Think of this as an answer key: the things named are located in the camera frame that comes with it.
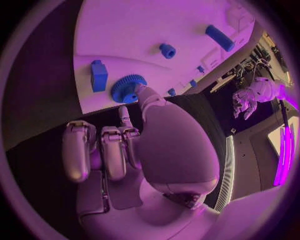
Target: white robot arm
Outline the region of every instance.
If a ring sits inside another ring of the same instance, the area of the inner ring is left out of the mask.
[[[279,80],[256,77],[249,87],[233,94],[234,117],[237,118],[241,112],[245,111],[244,119],[247,120],[257,109],[257,102],[264,103],[274,98],[286,100],[298,109],[296,96],[290,87],[285,86]]]

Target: hole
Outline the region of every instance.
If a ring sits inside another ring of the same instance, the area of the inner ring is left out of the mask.
[[[174,55],[175,55],[175,52],[174,52],[174,51],[170,51],[170,52],[168,53],[168,56],[169,56],[170,58],[172,58]]]

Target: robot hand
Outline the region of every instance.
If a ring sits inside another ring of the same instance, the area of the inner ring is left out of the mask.
[[[247,120],[257,109],[257,102],[264,103],[279,97],[281,86],[284,85],[279,81],[256,77],[249,87],[233,94],[234,117],[237,118],[241,112],[245,111],[244,119]]]

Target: blue cube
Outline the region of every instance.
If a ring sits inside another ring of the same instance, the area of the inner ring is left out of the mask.
[[[100,60],[95,60],[90,65],[91,77],[90,83],[92,91],[103,92],[105,91],[106,84],[108,81],[108,71],[104,64]]]

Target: blue object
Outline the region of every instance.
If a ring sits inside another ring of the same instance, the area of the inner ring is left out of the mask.
[[[201,65],[197,67],[197,69],[199,70],[200,73],[204,74],[204,68]]]
[[[205,33],[215,40],[226,52],[231,51],[235,47],[235,43],[214,25],[209,25]]]
[[[118,80],[111,89],[112,99],[117,103],[131,104],[138,100],[135,88],[138,84],[147,85],[146,80],[137,74],[128,75]]]
[[[194,87],[197,86],[197,83],[196,83],[196,81],[194,79],[192,81],[190,81],[189,83],[190,83],[190,85],[191,85],[192,88],[194,88]]]
[[[171,59],[175,56],[176,54],[176,49],[172,47],[169,44],[161,44],[159,46],[159,49],[161,50],[161,54],[166,58],[166,59]]]
[[[174,88],[171,88],[169,91],[167,91],[167,93],[170,94],[171,97],[174,97],[176,95]]]
[[[105,65],[102,64],[100,60],[94,60],[90,65],[90,71],[90,83],[92,91],[94,93],[105,91],[109,75]]]

